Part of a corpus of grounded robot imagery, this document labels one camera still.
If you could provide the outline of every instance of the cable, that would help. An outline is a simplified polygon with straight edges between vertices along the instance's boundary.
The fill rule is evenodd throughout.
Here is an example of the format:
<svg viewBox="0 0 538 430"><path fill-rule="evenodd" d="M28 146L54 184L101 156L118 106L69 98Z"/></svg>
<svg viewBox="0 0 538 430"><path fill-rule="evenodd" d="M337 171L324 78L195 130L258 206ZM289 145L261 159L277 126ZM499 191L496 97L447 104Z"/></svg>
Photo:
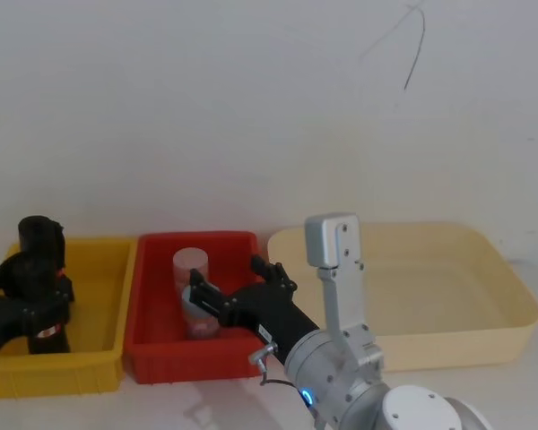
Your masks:
<svg viewBox="0 0 538 430"><path fill-rule="evenodd" d="M259 383L259 385L263 387L264 385L267 385L268 383L279 383L280 385L287 385L288 387L291 387L297 390L295 385L293 385L289 381L284 381L282 379L267 379L267 372L263 372L263 378L261 379L261 383Z"/></svg>
<svg viewBox="0 0 538 430"><path fill-rule="evenodd" d="M267 379L265 383L262 383L262 385L266 385L268 383L280 383L281 385L287 385L288 387L295 388L295 385L293 385L289 381L284 381L282 379Z"/></svg>
<svg viewBox="0 0 538 430"><path fill-rule="evenodd" d="M416 51L416 56L414 57L414 61L412 62L411 71L409 72L409 75L406 78L406 82L404 83L404 88L403 88L404 91L406 91L406 89L408 88L409 82L411 81L411 78L412 78L412 72L414 72L414 68L416 67L416 62L419 61L419 55L421 54L421 50L422 50L422 42L424 41L424 32L427 29L426 18L424 17L424 11L422 11L422 9L418 5L413 7L411 10L419 11L419 13L421 14L422 34L421 34L421 40L419 41L419 47L417 48L417 51Z"/></svg>

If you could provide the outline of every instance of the white wall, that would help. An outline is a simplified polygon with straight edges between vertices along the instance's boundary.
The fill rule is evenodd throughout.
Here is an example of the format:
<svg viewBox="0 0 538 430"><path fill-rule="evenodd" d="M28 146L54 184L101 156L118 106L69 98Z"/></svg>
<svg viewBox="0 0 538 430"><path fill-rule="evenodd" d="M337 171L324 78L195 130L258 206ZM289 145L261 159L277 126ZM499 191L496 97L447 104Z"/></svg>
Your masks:
<svg viewBox="0 0 538 430"><path fill-rule="evenodd" d="M405 1L0 1L0 258L32 213L97 235L355 210L538 263L538 0L421 8L404 91Z"/></svg>

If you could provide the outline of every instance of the black cylindrical object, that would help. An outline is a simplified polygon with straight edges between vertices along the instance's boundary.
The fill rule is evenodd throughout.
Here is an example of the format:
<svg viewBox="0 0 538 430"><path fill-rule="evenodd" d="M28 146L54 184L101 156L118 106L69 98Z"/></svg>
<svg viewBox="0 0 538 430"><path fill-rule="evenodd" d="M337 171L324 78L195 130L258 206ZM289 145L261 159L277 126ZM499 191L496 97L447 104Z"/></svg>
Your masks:
<svg viewBox="0 0 538 430"><path fill-rule="evenodd" d="M63 227L42 215L26 217L18 223L21 251L47 256L61 271L65 267L65 239Z"/></svg>
<svg viewBox="0 0 538 430"><path fill-rule="evenodd" d="M28 351L31 354L57 354L70 352L70 345L65 334L65 325L56 324L41 331L38 336L28 338Z"/></svg>
<svg viewBox="0 0 538 430"><path fill-rule="evenodd" d="M70 282L64 275L65 239L62 226L41 215L26 217L18 224L18 236L22 253L31 255L34 272L26 273L22 295L27 300L37 300L46 294L54 294L60 283ZM74 300L71 282L67 294ZM31 354L69 352L65 323L60 323L28 338Z"/></svg>
<svg viewBox="0 0 538 430"><path fill-rule="evenodd" d="M0 289L12 299L36 303L56 293L56 264L49 258L21 251L0 264Z"/></svg>

